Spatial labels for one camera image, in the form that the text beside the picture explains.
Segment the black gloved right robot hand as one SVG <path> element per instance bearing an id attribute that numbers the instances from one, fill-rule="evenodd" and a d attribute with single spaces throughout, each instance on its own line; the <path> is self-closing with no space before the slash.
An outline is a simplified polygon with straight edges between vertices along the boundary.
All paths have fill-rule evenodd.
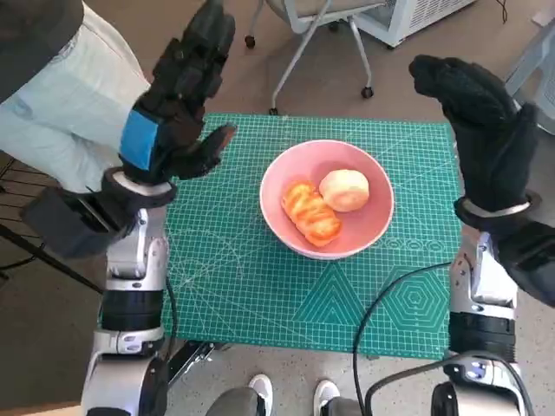
<path id="1" fill-rule="evenodd" d="M 415 91 L 441 104 L 454 131 L 465 198 L 488 212 L 528 203 L 537 107 L 516 107 L 500 78 L 477 63 L 418 55 L 408 70 Z"/>

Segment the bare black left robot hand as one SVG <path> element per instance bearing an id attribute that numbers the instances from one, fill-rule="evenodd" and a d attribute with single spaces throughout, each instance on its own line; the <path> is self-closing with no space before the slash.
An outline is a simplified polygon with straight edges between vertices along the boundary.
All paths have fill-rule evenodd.
<path id="1" fill-rule="evenodd" d="M 119 156 L 132 181 L 157 185 L 173 177 L 194 179 L 219 164 L 235 126 L 224 124 L 206 137 L 201 134 L 205 104 L 222 84 L 234 34 L 235 20 L 221 2 L 206 1 L 182 37 L 167 44 L 121 136 Z"/>

